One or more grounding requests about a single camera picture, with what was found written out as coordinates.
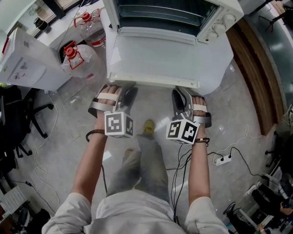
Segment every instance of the wooden panel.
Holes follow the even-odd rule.
[[[260,132],[262,135],[267,135],[274,125],[273,110],[272,103],[269,101],[270,95],[262,79],[262,73],[257,66],[257,58],[248,49],[245,38],[239,35],[235,26],[229,29],[227,36],[234,52],[235,61],[250,91],[260,125]]]
[[[274,123],[279,123],[280,121],[282,121],[284,109],[279,84],[277,82],[270,60],[268,59],[260,41],[253,33],[247,22],[244,19],[241,19],[237,23],[237,26],[239,26],[239,29],[243,32],[243,34],[247,38],[250,46],[252,47],[257,56],[259,66],[258,68],[259,70],[262,70],[261,72],[263,74],[260,78],[263,79],[268,91],[268,95],[270,96],[270,101],[272,101],[271,105],[273,109],[272,114]]]

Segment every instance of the oven knob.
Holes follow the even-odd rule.
[[[208,32],[206,34],[206,42],[215,40],[219,35],[215,32]]]
[[[235,21],[236,21],[236,17],[232,14],[225,14],[223,16],[223,22],[228,27],[232,26],[235,23]]]
[[[215,32],[219,35],[219,34],[223,34],[226,31],[226,26],[223,24],[214,24],[212,26],[213,30],[215,30]]]

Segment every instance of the toaster oven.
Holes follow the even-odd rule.
[[[241,17],[237,0],[103,0],[111,27],[132,36],[209,43]]]

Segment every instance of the forearm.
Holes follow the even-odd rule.
[[[95,133],[91,136],[75,176],[72,192],[82,194],[90,203],[100,176],[106,141],[105,135]]]
[[[205,129],[200,126],[196,138],[205,137]],[[210,197],[209,165],[205,143],[195,143],[192,146],[188,190],[189,205],[199,197]]]

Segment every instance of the gray pants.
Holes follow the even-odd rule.
[[[137,135],[141,151],[124,156],[121,168],[113,176],[107,196],[139,189],[169,203],[168,176],[161,146],[146,134]]]

